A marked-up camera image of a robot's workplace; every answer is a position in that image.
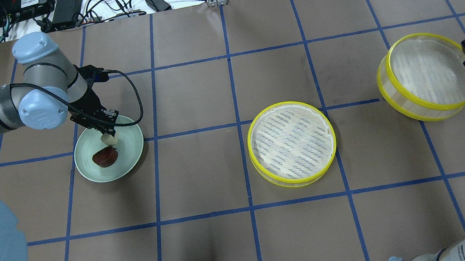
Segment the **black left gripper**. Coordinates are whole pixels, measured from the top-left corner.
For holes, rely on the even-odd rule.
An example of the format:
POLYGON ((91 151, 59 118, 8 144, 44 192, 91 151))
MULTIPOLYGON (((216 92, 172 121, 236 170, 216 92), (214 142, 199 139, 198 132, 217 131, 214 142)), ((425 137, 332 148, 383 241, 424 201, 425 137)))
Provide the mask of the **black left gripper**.
POLYGON ((67 89, 69 95, 73 94, 77 98, 70 105, 78 112, 69 110, 70 120, 86 129, 98 130, 104 137, 114 138, 118 111, 104 107, 92 89, 95 83, 109 81, 109 73, 104 68, 93 65, 76 66, 75 70, 76 76, 67 89))

